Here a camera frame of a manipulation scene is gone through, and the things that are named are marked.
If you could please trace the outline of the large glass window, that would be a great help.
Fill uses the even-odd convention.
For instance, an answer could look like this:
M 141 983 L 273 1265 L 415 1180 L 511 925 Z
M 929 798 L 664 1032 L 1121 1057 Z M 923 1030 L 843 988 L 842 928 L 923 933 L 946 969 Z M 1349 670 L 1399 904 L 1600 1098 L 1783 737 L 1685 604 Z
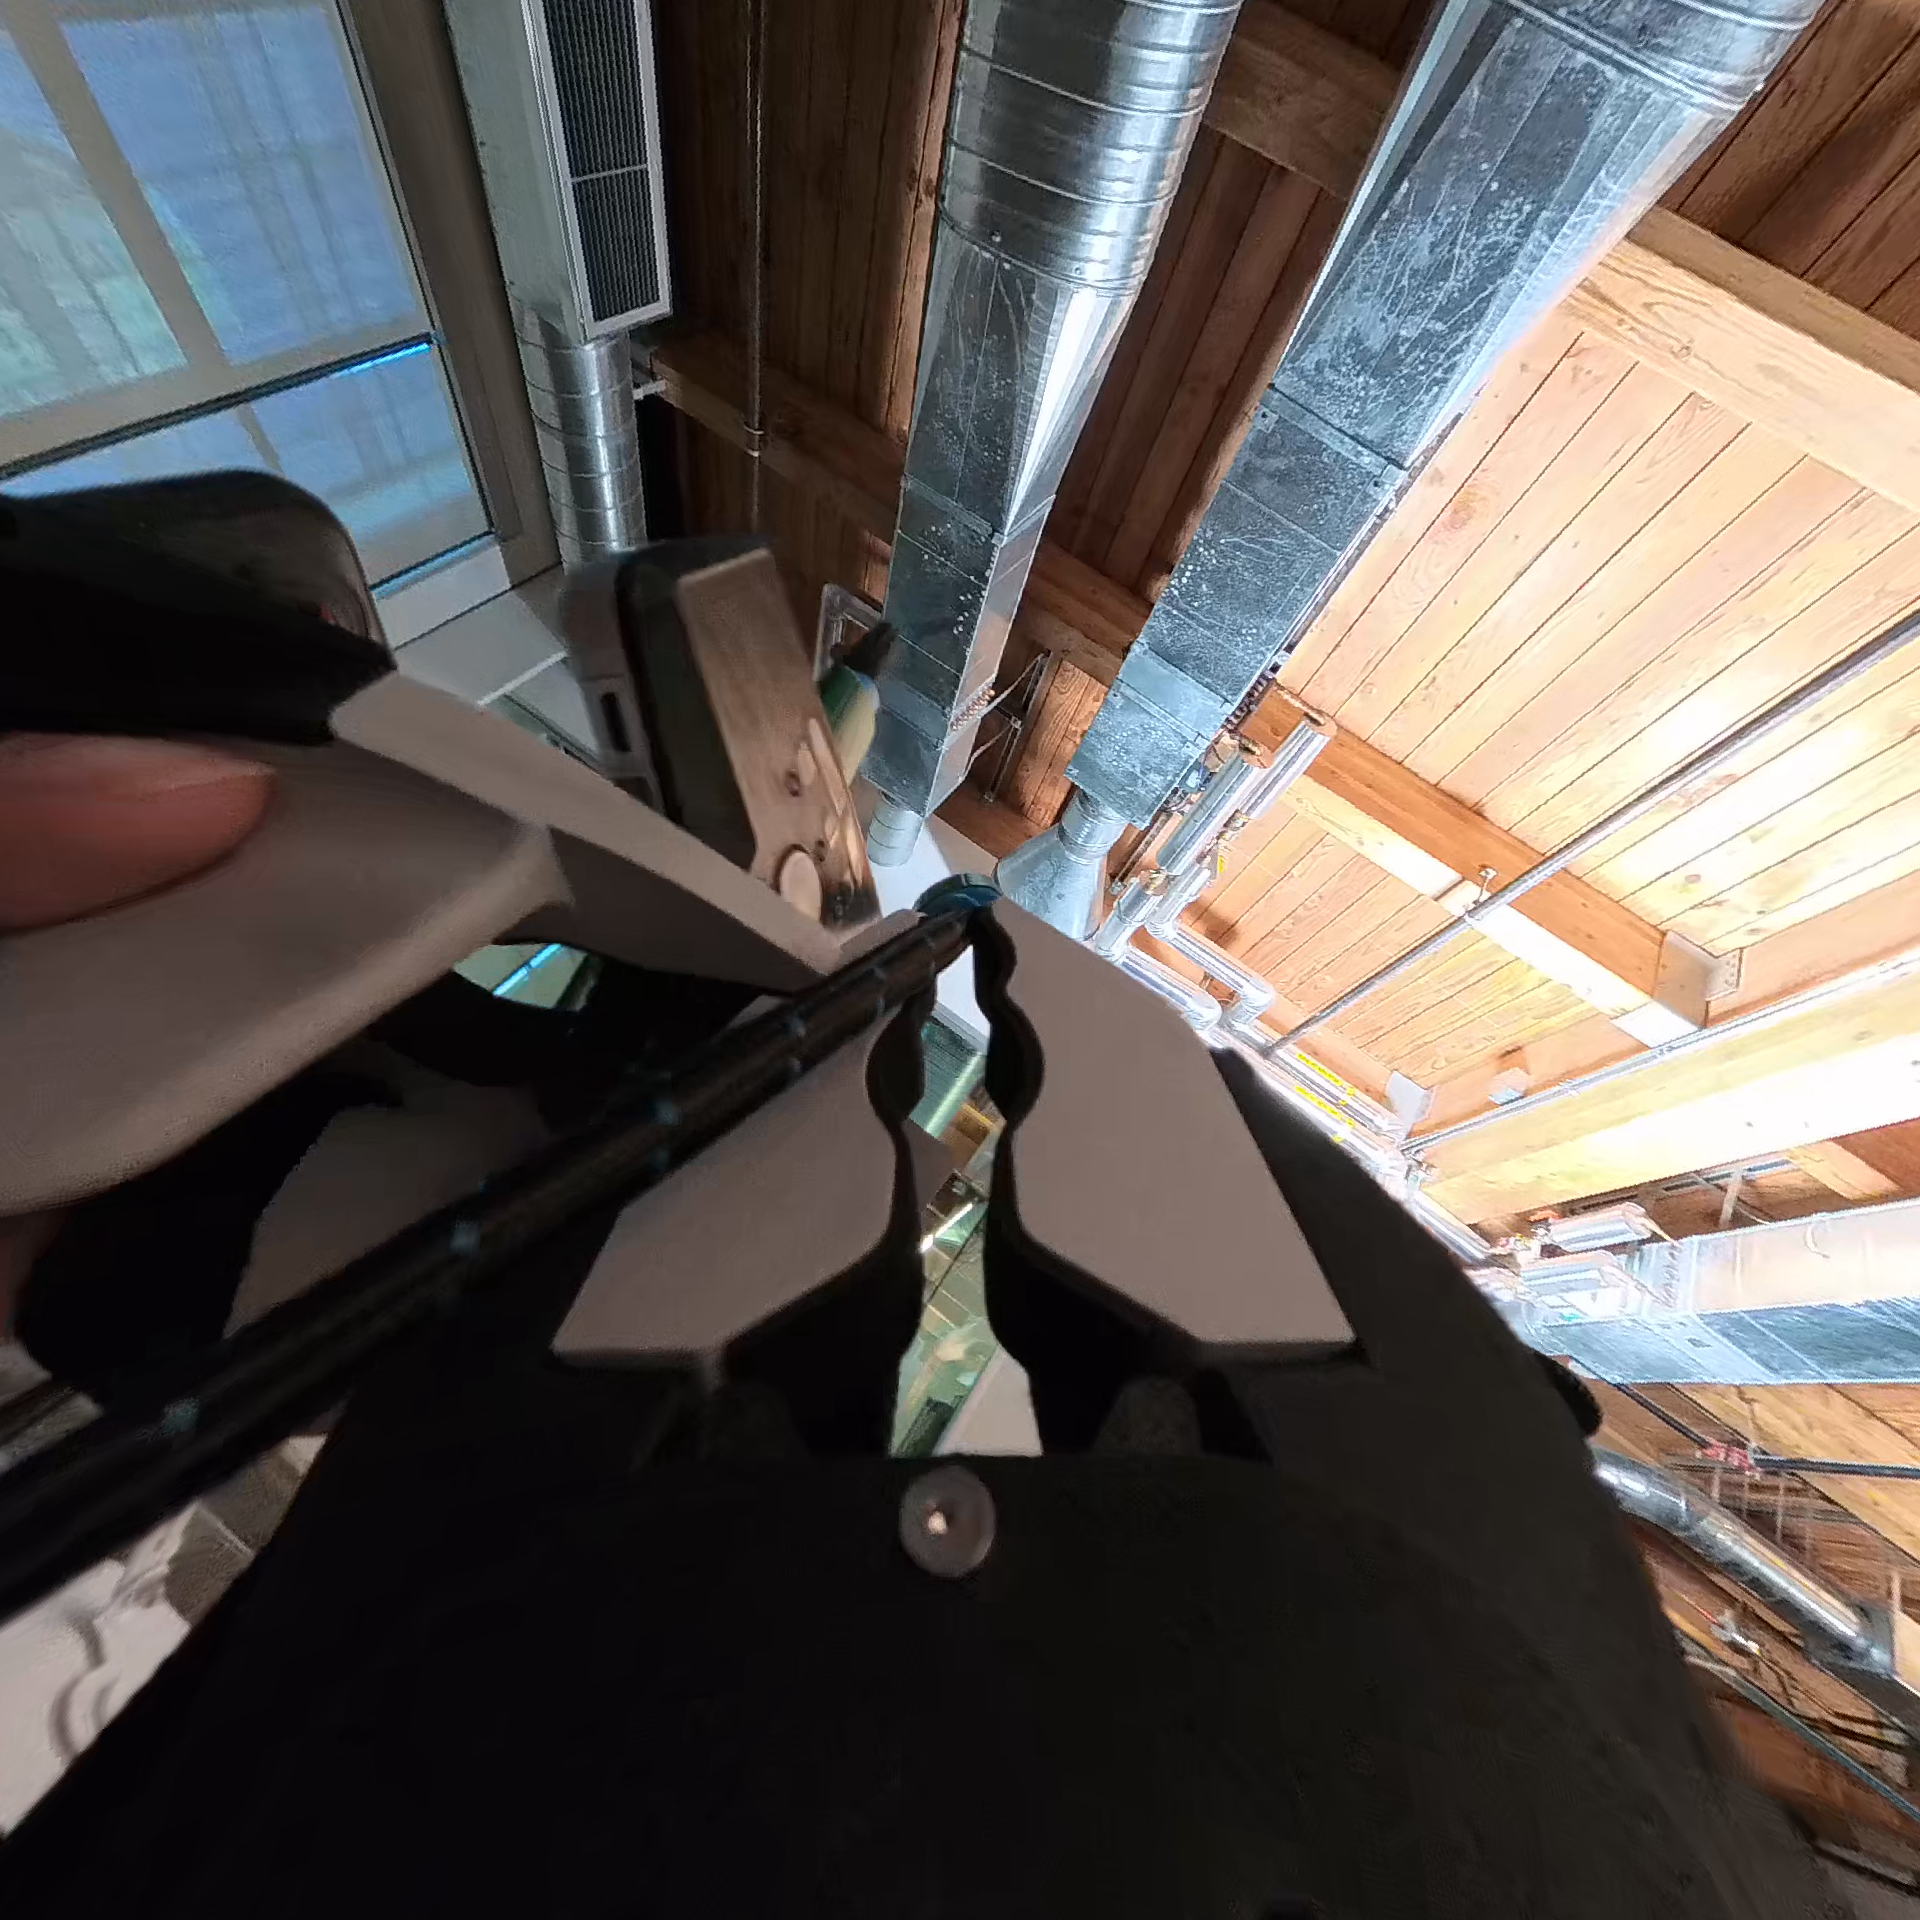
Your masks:
M 5 4 L 3 468 L 273 473 L 373 585 L 493 538 L 341 4 Z

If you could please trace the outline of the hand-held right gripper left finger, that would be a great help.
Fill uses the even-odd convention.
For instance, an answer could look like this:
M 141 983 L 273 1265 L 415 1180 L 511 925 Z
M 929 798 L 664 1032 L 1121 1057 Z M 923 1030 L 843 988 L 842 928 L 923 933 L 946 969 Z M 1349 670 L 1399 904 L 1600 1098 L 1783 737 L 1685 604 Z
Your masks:
M 912 989 L 629 1202 L 552 1341 L 585 1406 L 735 1406 L 807 1453 L 883 1453 L 922 1318 Z

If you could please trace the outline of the silver ventilation duct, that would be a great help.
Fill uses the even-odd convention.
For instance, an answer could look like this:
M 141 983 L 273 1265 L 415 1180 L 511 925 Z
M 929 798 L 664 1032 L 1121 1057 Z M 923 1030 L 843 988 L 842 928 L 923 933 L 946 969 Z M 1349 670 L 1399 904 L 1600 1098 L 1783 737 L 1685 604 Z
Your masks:
M 1278 367 L 1002 894 L 1088 938 L 1153 822 L 1498 359 L 1765 86 L 1814 1 L 1450 1 Z
M 967 1 L 863 775 L 875 866 L 963 781 L 1234 1 Z

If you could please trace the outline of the white air vent unit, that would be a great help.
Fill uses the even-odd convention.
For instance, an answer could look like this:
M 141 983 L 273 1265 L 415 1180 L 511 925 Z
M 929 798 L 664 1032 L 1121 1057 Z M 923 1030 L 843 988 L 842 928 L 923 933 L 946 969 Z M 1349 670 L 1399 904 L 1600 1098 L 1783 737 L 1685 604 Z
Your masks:
M 655 13 L 441 7 L 514 313 L 566 344 L 670 314 Z

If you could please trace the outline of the round silver duct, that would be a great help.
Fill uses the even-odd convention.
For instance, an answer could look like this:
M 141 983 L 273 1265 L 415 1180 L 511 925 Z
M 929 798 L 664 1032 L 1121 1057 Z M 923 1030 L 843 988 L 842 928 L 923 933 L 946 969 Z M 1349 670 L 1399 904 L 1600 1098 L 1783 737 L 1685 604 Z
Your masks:
M 1633 1520 L 1690 1548 L 1755 1601 L 1787 1621 L 1817 1655 L 1917 1690 L 1917 1623 L 1887 1606 L 1843 1598 L 1785 1548 L 1761 1535 L 1685 1481 L 1608 1447 L 1591 1447 L 1591 1472 Z

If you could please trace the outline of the person's left hand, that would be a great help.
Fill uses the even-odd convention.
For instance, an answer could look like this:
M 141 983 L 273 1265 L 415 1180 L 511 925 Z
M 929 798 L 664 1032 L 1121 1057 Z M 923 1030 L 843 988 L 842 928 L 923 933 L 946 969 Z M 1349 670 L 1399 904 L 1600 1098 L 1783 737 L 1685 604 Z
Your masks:
M 11 733 L 3 740 L 3 929 L 152 896 L 233 853 L 274 767 L 201 742 Z

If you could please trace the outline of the round ribbed metal duct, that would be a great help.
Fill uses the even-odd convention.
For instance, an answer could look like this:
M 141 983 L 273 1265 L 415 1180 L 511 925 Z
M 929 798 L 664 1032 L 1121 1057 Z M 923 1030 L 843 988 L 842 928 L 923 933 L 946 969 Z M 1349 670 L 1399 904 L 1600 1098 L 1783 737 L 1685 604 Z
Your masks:
M 647 526 L 629 333 L 574 341 L 521 300 L 511 313 L 563 566 L 631 552 Z

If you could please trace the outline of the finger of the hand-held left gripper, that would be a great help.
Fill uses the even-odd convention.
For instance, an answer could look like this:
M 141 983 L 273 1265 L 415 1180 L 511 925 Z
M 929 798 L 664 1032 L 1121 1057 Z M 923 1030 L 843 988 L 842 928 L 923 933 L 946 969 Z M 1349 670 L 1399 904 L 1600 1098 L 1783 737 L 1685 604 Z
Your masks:
M 379 1102 L 338 1111 L 256 1222 L 231 1303 L 248 1327 L 330 1272 L 431 1215 L 552 1138 L 599 1119 L 611 1087 L 480 1087 L 395 1049 L 341 1049 L 328 1066 L 361 1073 Z
M 424 925 L 446 960 L 544 938 L 674 975 L 793 994 L 909 914 L 851 935 L 823 928 L 611 780 L 493 710 L 385 676 L 330 718 L 336 740 L 432 786 L 401 800 L 373 861 L 425 879 Z

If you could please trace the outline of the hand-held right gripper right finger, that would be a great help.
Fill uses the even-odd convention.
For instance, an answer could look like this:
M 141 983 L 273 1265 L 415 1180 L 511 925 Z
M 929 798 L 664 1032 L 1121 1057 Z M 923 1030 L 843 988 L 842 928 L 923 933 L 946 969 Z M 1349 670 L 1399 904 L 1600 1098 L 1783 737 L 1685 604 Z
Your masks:
M 1005 1127 L 987 1313 L 1048 1453 L 1138 1381 L 1358 1348 L 1214 1049 L 1159 994 L 1008 901 L 974 917 Z

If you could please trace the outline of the grey metal device with port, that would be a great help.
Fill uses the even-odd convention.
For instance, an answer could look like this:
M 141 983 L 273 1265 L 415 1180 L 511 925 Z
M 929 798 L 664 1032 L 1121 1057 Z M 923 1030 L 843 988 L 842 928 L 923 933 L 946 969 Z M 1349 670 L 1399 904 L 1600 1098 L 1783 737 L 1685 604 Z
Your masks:
M 875 924 L 849 775 L 765 542 L 701 535 L 585 561 L 561 629 L 609 780 L 831 935 Z

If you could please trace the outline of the rectangular silver duct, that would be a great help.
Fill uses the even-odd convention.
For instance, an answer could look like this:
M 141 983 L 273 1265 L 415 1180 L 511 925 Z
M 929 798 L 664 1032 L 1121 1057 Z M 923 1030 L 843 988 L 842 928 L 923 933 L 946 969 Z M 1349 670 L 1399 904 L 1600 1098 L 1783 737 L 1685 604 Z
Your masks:
M 1914 1197 L 1482 1285 L 1531 1348 L 1611 1384 L 1918 1383 Z

